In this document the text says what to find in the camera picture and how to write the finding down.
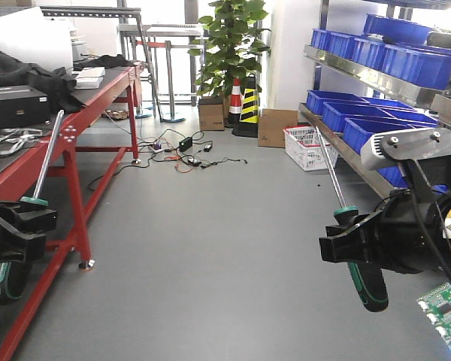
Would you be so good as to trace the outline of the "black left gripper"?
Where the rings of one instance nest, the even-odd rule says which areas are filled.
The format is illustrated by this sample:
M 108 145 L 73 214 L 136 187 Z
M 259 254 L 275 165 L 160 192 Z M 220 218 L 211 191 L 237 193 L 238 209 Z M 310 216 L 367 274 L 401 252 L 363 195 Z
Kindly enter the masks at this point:
M 32 262 L 44 256 L 47 231 L 57 212 L 46 205 L 0 201 L 0 262 Z

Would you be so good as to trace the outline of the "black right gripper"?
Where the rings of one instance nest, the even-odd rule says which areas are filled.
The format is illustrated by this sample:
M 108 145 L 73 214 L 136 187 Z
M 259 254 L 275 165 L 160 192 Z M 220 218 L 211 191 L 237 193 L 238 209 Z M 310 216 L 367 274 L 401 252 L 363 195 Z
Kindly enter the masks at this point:
M 348 219 L 345 226 L 325 228 L 319 239 L 326 262 L 368 264 L 402 274 L 447 266 L 447 197 L 434 195 L 421 203 L 411 191 L 394 191 L 370 214 Z

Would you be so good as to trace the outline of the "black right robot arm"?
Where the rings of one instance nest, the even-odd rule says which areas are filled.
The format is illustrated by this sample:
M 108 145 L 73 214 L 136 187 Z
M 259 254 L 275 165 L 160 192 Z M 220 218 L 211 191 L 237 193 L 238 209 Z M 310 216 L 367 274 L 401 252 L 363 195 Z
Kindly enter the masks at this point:
M 451 191 L 433 200 L 394 192 L 371 214 L 351 214 L 327 226 L 319 240 L 326 262 L 356 262 L 402 274 L 437 268 L 451 274 Z

